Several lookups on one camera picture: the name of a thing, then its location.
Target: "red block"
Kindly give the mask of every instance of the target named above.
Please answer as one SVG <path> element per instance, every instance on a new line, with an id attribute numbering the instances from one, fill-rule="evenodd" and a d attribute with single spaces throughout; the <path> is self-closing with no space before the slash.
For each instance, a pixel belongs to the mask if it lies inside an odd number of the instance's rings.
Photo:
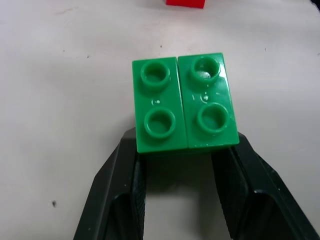
<path id="1" fill-rule="evenodd" d="M 206 0 L 166 0 L 167 5 L 203 9 Z"/>

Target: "lego brick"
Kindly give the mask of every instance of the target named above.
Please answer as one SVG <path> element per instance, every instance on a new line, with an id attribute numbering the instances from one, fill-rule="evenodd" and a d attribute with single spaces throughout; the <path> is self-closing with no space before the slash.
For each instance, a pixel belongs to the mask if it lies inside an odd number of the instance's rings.
<path id="1" fill-rule="evenodd" d="M 167 5 L 203 9 L 205 0 L 166 0 Z"/>
<path id="2" fill-rule="evenodd" d="M 178 68 L 188 147 L 212 149 L 238 144 L 222 53 L 180 56 Z"/>
<path id="3" fill-rule="evenodd" d="M 186 149 L 177 59 L 136 60 L 132 74 L 138 153 Z"/>

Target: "white table surface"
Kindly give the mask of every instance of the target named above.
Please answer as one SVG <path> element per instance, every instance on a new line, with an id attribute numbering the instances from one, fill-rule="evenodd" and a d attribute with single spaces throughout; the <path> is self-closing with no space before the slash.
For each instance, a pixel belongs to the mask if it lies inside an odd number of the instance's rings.
<path id="1" fill-rule="evenodd" d="M 320 14 L 308 0 L 0 0 L 0 239 L 72 240 L 95 174 L 135 125 L 132 60 L 214 52 L 238 130 L 320 233 Z M 229 239 L 209 159 L 150 172 L 145 240 Z"/>

